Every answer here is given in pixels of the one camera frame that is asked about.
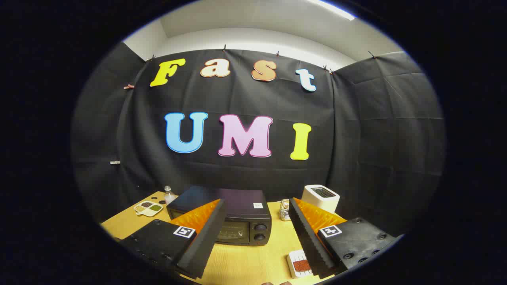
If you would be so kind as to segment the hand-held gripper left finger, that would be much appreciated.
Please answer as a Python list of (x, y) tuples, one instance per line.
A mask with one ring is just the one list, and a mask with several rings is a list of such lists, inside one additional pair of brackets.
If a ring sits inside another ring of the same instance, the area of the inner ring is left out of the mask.
[(119, 243), (172, 277), (201, 278), (225, 216), (225, 201), (217, 199), (169, 222), (155, 219)]

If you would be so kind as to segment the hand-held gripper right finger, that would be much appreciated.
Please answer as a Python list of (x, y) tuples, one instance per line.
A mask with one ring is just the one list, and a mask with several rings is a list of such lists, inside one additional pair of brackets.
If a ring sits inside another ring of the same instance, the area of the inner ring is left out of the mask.
[(321, 279), (355, 271), (398, 242), (365, 218), (346, 220), (301, 199), (289, 200), (288, 214), (313, 274)]

